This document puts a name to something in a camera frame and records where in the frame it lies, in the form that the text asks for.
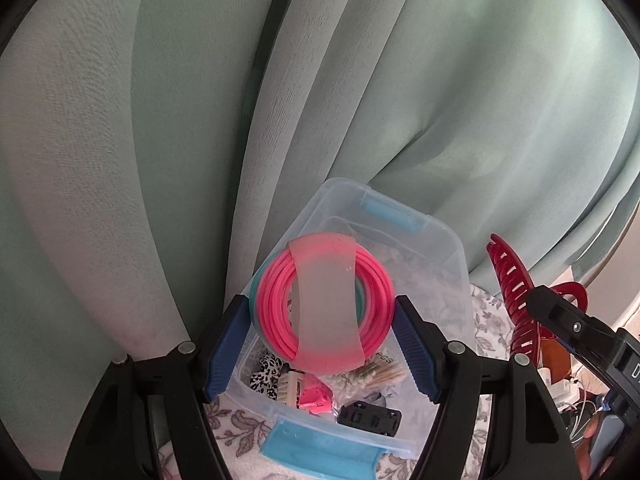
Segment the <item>person right hand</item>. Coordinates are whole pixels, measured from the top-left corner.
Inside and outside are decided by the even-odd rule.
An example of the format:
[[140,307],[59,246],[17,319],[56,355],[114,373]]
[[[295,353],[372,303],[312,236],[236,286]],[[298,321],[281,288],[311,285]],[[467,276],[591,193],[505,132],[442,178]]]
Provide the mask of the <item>person right hand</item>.
[[590,419],[575,451],[580,478],[600,478],[604,474],[614,460],[604,453],[612,450],[623,429],[624,423],[616,415],[597,412]]

